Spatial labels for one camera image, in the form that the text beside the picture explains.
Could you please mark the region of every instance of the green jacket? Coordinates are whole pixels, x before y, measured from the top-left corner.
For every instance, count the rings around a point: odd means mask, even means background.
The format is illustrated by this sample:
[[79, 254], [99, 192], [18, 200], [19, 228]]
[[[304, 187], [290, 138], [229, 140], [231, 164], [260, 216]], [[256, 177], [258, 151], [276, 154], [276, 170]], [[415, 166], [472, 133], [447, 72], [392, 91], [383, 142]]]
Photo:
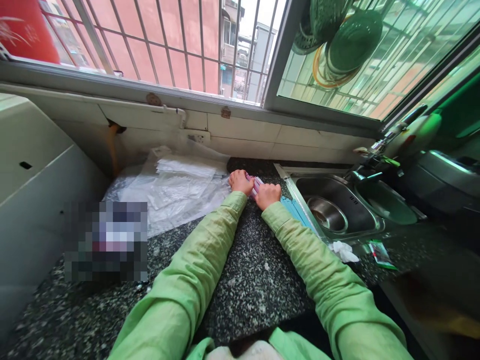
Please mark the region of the green jacket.
[[[232, 192], [198, 224], [127, 316], [110, 359], [203, 359], [211, 338], [191, 347], [222, 274], [247, 197]], [[375, 306], [372, 292], [308, 227], [280, 203], [261, 215], [315, 301], [336, 360], [412, 359], [400, 328]], [[285, 359], [328, 359], [294, 332], [273, 331], [269, 343]]]

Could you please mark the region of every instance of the faucet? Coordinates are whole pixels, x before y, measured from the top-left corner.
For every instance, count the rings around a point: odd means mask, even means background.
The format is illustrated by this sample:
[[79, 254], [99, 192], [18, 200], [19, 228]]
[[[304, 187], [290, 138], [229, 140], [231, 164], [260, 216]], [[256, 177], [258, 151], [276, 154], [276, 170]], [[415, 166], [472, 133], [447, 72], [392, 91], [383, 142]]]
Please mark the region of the faucet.
[[383, 152], [385, 147], [398, 135], [400, 135], [411, 123], [413, 123], [416, 119], [418, 119], [425, 110], [428, 109], [428, 105], [422, 104], [409, 113], [405, 118], [400, 119], [397, 123], [391, 126], [388, 131], [381, 137], [380, 140], [376, 141], [372, 146], [370, 146], [366, 153], [362, 155], [363, 160], [354, 165], [350, 168], [346, 174], [343, 176], [345, 180], [352, 180], [363, 182], [367, 181], [368, 179], [377, 178], [382, 174], [382, 172], [376, 172], [370, 176], [363, 176], [359, 173], [359, 171], [363, 168], [370, 169], [370, 170], [377, 170], [381, 164], [384, 163], [384, 156]]
[[355, 181], [357, 184], [370, 181], [370, 180], [379, 180], [380, 176], [383, 175], [383, 172], [376, 172], [370, 176], [363, 176], [358, 171], [349, 171], [343, 178], [347, 177], [345, 180]]

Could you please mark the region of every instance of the hand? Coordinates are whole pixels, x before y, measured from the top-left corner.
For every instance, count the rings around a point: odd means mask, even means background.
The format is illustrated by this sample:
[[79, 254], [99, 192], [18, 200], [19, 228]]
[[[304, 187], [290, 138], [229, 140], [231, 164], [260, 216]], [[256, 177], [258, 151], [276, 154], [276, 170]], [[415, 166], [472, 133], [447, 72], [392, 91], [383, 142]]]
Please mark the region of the hand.
[[245, 170], [235, 170], [230, 174], [228, 183], [230, 184], [232, 191], [241, 191], [245, 195], [249, 196], [254, 188], [254, 178], [250, 181], [247, 180], [247, 173]]
[[280, 185], [260, 184], [258, 194], [255, 196], [255, 201], [258, 207], [265, 211], [273, 203], [280, 201], [282, 195], [282, 188]]

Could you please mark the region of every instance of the sleeve cuff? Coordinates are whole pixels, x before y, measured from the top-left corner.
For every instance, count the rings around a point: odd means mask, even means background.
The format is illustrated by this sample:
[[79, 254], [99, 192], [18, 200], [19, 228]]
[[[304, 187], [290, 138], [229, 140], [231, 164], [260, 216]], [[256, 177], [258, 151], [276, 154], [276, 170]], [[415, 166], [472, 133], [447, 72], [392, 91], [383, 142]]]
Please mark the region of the sleeve cuff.
[[247, 204], [247, 195], [241, 191], [232, 191], [225, 200], [223, 200], [221, 206], [234, 209], [237, 213], [241, 213]]
[[292, 219], [292, 214], [280, 202], [274, 202], [261, 213], [261, 218], [265, 220], [267, 225], [276, 234], [277, 230], [285, 224], [287, 220]]

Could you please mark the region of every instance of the speckled countertop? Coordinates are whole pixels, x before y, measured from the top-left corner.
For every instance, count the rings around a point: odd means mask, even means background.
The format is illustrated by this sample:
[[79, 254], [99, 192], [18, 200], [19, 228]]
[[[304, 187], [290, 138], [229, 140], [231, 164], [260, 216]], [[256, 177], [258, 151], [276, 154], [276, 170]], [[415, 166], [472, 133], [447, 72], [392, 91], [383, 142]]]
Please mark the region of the speckled countertop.
[[[246, 169], [264, 182], [281, 184], [283, 194], [287, 195], [286, 185], [278, 176], [274, 162], [232, 158], [228, 169]], [[284, 166], [335, 167], [279, 162]], [[211, 336], [216, 345], [225, 345], [314, 309], [302, 279], [260, 215], [255, 203], [248, 201], [222, 275], [197, 331], [197, 339]], [[149, 239], [150, 281], [169, 265], [172, 255], [200, 220]], [[379, 268], [371, 255], [362, 256], [360, 263], [351, 267], [369, 287], [457, 250], [446, 231], [430, 223], [399, 228], [375, 237], [383, 240], [399, 271]], [[66, 283], [63, 259], [60, 259], [13, 326], [1, 357], [104, 359], [125, 317], [145, 295], [146, 288], [144, 285], [136, 291], [136, 285], [128, 282]]]

